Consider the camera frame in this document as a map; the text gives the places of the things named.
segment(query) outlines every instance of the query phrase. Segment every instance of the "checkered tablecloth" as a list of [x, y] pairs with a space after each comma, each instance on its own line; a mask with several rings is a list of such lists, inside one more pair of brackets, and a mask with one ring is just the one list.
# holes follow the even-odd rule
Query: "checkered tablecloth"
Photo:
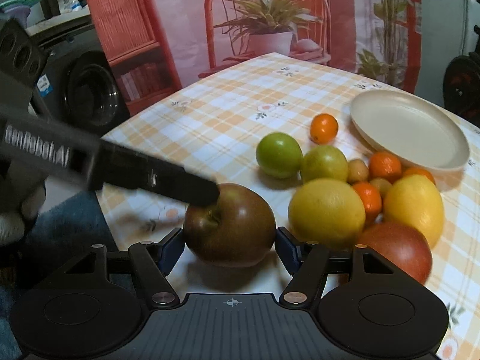
[[[255, 147], [272, 131], [293, 136], [306, 153], [308, 126], [318, 113], [339, 121], [334, 145], [347, 159], [367, 159], [371, 149], [350, 122], [349, 104], [362, 91], [386, 85], [330, 67], [265, 55], [201, 80], [113, 130], [107, 139], [184, 164], [196, 172], [260, 194], [278, 226], [288, 227], [295, 183], [258, 172]], [[445, 204], [445, 231], [433, 250], [427, 287], [448, 306], [450, 329], [439, 350], [447, 359], [480, 359], [480, 130], [445, 111], [464, 131], [471, 159], [464, 173], [436, 177]], [[182, 225], [185, 205], [152, 194], [105, 186], [98, 199], [121, 250], [141, 240], [159, 241]], [[258, 266], [231, 272], [204, 265], [186, 249], [169, 276], [186, 292], [271, 292], [290, 277], [274, 252]]]

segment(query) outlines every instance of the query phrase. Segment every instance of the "rug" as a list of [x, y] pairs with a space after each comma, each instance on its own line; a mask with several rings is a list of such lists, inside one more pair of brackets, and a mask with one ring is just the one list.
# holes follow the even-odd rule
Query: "rug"
[[106, 245], [108, 251], [118, 250], [93, 192], [80, 192], [38, 217], [19, 248], [22, 258], [16, 285], [0, 286], [1, 360], [15, 360], [21, 355], [8, 320], [14, 302], [25, 290], [96, 243]]

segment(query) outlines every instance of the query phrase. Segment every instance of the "bookshelf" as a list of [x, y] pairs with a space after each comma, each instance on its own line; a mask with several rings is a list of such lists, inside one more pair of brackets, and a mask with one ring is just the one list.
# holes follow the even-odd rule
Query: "bookshelf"
[[181, 88], [153, 0], [87, 0], [131, 115]]

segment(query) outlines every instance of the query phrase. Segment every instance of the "blue sticker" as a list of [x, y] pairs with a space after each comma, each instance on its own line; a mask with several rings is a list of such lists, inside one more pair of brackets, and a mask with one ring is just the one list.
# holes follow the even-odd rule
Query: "blue sticker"
[[46, 74], [44, 74], [42, 77], [38, 79], [37, 88], [38, 88], [38, 91], [40, 92], [40, 96], [42, 97], [45, 97], [53, 90], [52, 86], [50, 85], [49, 78], [47, 77]]

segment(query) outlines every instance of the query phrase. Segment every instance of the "plant pot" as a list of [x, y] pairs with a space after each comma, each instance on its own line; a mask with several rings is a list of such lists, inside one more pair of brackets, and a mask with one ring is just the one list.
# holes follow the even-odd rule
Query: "plant pot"
[[250, 35], [249, 50], [254, 51], [257, 56], [269, 53], [279, 53], [285, 56], [290, 54], [293, 33], [280, 32], [275, 34]]

